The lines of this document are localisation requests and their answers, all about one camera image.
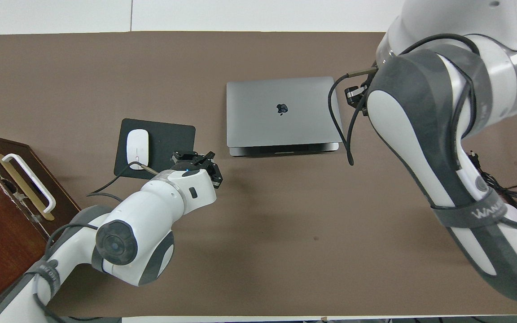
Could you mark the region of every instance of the silver laptop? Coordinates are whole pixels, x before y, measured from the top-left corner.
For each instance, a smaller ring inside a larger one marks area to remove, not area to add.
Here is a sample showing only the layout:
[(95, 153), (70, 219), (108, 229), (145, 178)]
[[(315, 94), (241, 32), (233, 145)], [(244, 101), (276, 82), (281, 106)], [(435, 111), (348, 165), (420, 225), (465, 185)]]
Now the silver laptop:
[[(330, 76), (228, 82), (226, 143), (232, 156), (336, 151), (328, 109)], [(341, 125), (336, 94), (334, 116)]]

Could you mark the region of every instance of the black mouse pad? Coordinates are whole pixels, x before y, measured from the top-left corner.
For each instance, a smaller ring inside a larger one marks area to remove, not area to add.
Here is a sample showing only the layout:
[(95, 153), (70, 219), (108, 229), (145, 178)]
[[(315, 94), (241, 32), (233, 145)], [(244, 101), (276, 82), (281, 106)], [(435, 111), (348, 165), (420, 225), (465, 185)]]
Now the black mouse pad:
[(145, 129), (149, 133), (149, 164), (158, 172), (168, 170), (175, 163), (172, 156), (175, 151), (192, 151), (195, 145), (195, 127), (176, 125), (174, 123), (123, 119), (115, 156), (113, 174), (132, 178), (151, 179), (153, 174), (145, 170), (127, 168), (127, 135), (135, 129)]

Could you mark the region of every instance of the wooden drawer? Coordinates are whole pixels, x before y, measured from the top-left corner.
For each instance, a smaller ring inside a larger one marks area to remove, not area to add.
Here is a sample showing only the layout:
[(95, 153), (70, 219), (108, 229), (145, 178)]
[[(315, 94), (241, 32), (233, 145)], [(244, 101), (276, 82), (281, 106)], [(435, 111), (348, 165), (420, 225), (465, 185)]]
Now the wooden drawer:
[[(15, 153), (29, 165), (37, 178), (56, 200), (50, 211), (53, 220), (41, 216), (29, 199), (20, 201), (25, 194), (0, 162), (0, 293), (43, 255), (47, 233), (51, 234), (80, 211), (78, 205), (65, 192), (28, 145), (0, 139), (0, 154)], [(15, 161), (10, 161), (18, 175), (25, 180), (37, 198), (47, 204), (47, 199)]]

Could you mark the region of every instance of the computer mouse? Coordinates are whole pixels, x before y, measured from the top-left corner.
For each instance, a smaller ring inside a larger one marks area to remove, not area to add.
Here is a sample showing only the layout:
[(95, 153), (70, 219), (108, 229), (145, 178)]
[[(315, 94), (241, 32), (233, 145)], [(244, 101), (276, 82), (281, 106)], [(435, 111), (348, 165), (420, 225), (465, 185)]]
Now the computer mouse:
[[(129, 131), (127, 135), (127, 163), (139, 162), (149, 165), (149, 133), (145, 129)], [(133, 170), (142, 170), (140, 165), (131, 165)]]

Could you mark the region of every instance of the white handle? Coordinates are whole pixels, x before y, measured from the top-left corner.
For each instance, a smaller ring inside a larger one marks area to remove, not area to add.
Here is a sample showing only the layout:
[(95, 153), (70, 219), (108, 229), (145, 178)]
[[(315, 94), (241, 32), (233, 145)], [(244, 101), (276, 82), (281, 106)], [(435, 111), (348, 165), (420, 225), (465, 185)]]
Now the white handle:
[(27, 176), (29, 176), (29, 178), (31, 178), (31, 181), (33, 181), (35, 183), (37, 188), (39, 188), (39, 190), (43, 193), (45, 198), (47, 198), (47, 200), (49, 201), (49, 205), (45, 208), (45, 210), (43, 210), (43, 212), (45, 212), (45, 213), (51, 212), (51, 210), (53, 210), (55, 208), (55, 198), (51, 195), (49, 190), (47, 190), (47, 188), (43, 185), (41, 180), (39, 180), (39, 178), (37, 178), (35, 173), (33, 171), (31, 171), (31, 168), (29, 168), (29, 166), (27, 166), (27, 164), (25, 163), (25, 160), (23, 160), (23, 158), (21, 158), (21, 156), (14, 154), (14, 153), (9, 153), (5, 157), (3, 157), (1, 160), (3, 160), (4, 162), (5, 161), (8, 162), (12, 159), (17, 160), (17, 163), (19, 164), (19, 166), (21, 166), (21, 168), (23, 168), (23, 171), (25, 173), (27, 173)]

